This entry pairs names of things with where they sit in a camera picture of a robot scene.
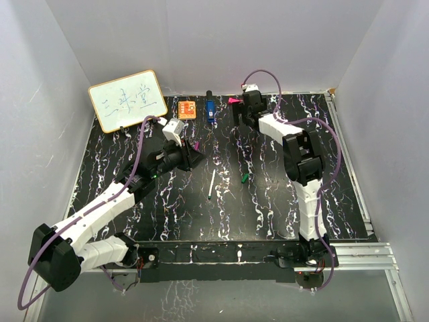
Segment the blue black marker tool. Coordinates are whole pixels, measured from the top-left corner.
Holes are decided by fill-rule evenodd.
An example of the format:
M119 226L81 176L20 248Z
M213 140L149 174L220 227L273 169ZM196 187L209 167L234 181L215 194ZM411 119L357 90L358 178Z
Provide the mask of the blue black marker tool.
M206 116L209 123L215 122L215 102L212 91L206 92Z

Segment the green pen cap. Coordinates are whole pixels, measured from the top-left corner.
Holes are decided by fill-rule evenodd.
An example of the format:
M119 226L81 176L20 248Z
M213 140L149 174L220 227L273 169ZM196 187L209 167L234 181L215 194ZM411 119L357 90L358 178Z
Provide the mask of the green pen cap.
M245 175L243 176L243 178L241 179L241 183L242 183L242 184L246 183L246 182L247 182L247 180L248 180L248 178L249 178L249 173L247 173L247 174L245 174Z

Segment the orange card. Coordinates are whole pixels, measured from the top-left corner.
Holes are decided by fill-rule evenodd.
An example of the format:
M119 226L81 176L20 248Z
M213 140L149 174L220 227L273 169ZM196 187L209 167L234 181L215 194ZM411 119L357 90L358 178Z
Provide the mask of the orange card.
M194 101L179 101L178 119L196 119L196 103Z

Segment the small whiteboard wooden frame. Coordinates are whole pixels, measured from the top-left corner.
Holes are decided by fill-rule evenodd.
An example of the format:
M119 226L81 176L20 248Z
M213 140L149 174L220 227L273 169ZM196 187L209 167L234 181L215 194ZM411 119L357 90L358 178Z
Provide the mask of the small whiteboard wooden frame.
M104 133L136 125L149 115L160 117L168 112L153 70L91 86L88 95Z

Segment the pink plastic tool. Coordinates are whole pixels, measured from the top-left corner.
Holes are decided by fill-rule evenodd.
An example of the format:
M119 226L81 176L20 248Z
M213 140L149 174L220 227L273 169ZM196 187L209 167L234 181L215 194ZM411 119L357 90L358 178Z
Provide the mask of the pink plastic tool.
M243 101L242 99L235 99L235 98L229 97L228 104L241 103L242 101Z

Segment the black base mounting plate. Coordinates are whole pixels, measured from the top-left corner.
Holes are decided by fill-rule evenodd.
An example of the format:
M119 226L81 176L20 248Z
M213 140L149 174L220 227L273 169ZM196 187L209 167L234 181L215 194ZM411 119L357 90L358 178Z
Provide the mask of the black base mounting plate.
M317 262L299 260L299 241L141 242L124 268L137 271L141 283L173 280L275 280L293 283L299 272L327 272L339 264L329 255Z

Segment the white pen green end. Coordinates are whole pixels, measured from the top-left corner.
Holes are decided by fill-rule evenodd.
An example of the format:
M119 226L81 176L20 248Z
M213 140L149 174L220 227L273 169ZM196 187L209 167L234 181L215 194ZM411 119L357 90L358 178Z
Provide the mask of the white pen green end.
M208 196L207 196L208 200L211 200L211 198L212 198L212 189L213 189L213 185L214 185L214 181L215 181L215 175L216 175L216 170L214 169L212 171L212 176L211 176L209 190L208 190Z

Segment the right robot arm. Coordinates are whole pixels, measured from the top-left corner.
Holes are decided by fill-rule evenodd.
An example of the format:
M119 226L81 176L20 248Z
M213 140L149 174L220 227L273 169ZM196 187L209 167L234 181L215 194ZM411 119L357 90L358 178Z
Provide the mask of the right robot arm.
M245 91L242 99L229 99L229 104L233 109L234 125L243 123L282 146L286 175L298 198L299 260L314 266L329 255L334 263L320 206L325 161L317 133L283 120L277 113L270 113L267 99L258 90Z

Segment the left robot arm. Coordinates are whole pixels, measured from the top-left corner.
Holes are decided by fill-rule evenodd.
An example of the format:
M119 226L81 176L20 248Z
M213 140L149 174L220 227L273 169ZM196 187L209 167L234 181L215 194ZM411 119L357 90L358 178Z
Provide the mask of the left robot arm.
M81 273L98 266L134 266L139 252L132 238L124 233L96 242L91 238L153 191L158 177L175 169L191 171L204 158L189 141L177 144L170 140L161 150L129 163L103 193L80 211L52 227L43 223L35 229L29 267L56 292L61 292Z

